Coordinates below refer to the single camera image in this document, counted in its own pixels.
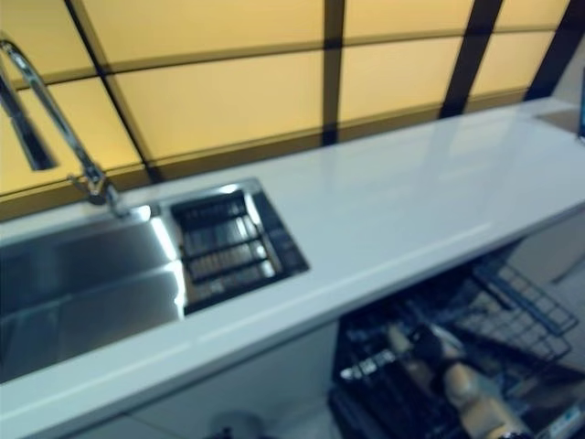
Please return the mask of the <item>robot right hand black palm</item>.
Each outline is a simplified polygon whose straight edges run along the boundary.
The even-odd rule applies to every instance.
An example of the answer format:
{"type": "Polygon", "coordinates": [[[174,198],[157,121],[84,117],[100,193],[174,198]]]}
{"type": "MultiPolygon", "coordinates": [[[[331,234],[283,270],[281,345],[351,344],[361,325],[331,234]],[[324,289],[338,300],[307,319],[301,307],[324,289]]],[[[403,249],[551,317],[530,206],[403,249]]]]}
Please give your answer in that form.
{"type": "Polygon", "coordinates": [[[434,324],[420,324],[409,335],[414,356],[431,369],[462,357],[461,342],[449,331],[434,324]]]}

